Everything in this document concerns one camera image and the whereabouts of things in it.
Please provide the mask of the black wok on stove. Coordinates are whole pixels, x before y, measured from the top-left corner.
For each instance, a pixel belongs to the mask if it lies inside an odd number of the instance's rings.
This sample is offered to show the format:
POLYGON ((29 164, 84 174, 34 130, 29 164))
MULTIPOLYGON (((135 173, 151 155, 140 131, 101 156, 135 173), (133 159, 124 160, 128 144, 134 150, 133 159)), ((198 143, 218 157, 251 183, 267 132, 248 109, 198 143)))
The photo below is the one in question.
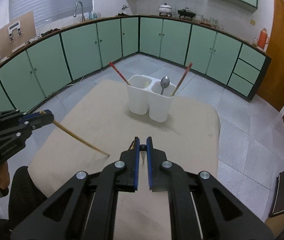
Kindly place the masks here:
POLYGON ((187 8, 187 7, 184 8, 184 9, 179 9, 178 14, 179 14, 180 19, 190 20, 190 21, 192 21, 192 19, 196 16, 196 13, 190 11, 189 8, 187 8))

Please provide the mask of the orange thermos jug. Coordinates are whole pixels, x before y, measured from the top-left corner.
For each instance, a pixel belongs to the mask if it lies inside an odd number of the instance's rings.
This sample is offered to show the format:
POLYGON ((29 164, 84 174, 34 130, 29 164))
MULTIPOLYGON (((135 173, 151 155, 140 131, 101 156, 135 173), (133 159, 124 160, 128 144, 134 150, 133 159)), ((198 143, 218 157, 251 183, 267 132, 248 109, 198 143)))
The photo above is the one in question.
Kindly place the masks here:
POLYGON ((260 31, 258 42, 257 42, 257 46, 260 49, 264 50, 265 46, 268 45, 268 44, 269 44, 269 36, 268 36, 268 33, 267 33, 267 29, 263 28, 260 31))

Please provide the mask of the green lower kitchen cabinets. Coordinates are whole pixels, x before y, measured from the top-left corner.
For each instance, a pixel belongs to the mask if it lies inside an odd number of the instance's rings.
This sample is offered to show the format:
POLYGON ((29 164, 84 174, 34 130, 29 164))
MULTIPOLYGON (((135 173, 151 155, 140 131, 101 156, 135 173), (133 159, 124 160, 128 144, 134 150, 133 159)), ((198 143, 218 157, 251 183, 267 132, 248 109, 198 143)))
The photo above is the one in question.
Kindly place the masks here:
POLYGON ((190 21, 151 16, 96 20, 54 30, 0 63, 0 112, 30 111, 73 81, 136 53, 190 66, 247 101, 271 63, 250 44, 190 21))

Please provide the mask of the white two-compartment utensil holder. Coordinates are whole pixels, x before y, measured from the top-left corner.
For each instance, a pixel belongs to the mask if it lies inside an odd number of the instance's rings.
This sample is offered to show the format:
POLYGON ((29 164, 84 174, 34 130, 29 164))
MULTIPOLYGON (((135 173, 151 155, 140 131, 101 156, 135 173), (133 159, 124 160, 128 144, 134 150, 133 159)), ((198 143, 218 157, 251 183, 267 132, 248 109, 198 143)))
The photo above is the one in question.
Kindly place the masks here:
POLYGON ((172 83, 164 89, 160 79, 146 76, 134 75, 129 78, 127 86, 128 105, 132 113, 145 115, 149 113, 149 118, 156 122, 165 122, 173 102, 172 93, 176 86, 172 83))

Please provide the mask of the cardboard sheet with pictures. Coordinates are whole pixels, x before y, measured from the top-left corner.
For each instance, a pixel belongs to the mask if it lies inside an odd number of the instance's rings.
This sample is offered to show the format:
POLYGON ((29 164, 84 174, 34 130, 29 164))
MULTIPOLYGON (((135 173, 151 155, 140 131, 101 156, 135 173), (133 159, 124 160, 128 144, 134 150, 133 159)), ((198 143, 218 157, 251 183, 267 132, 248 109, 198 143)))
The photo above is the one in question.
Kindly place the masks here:
POLYGON ((32 11, 13 19, 0 29, 0 57, 9 57, 36 36, 32 11))

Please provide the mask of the white cooking pot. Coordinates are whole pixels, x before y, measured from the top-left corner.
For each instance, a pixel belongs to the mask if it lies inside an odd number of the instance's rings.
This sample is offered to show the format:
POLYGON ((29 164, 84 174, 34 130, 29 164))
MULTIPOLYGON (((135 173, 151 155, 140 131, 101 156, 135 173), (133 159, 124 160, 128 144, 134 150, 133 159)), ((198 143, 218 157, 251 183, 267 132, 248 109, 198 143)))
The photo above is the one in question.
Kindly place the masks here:
POLYGON ((172 16, 172 7, 167 5, 166 3, 162 4, 158 8, 159 16, 166 16, 171 17, 172 16))

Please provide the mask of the metal spoon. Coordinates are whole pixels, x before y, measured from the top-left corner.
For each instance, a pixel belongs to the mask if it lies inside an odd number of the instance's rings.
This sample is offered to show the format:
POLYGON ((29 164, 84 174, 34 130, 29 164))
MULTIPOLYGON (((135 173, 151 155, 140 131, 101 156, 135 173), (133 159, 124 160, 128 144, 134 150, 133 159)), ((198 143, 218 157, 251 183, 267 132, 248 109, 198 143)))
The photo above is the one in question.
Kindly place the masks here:
POLYGON ((162 79, 161 79, 161 81, 160 81, 160 86, 161 86, 161 95, 163 95, 163 92, 164 92, 164 90, 167 88, 167 87, 169 87, 169 85, 170 85, 170 79, 169 79, 169 77, 168 76, 165 76, 165 77, 163 77, 162 79))

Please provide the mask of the black chair backrest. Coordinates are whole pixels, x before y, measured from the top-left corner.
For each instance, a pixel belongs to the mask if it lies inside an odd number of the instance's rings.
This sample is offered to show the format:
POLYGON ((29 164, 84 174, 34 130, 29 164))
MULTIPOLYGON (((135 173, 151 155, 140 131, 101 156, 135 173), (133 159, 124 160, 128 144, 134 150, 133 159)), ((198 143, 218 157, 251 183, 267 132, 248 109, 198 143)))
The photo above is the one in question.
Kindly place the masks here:
POLYGON ((11 229, 15 228, 46 200, 47 197, 33 183, 28 173, 28 166, 19 167, 13 176, 8 203, 11 229))

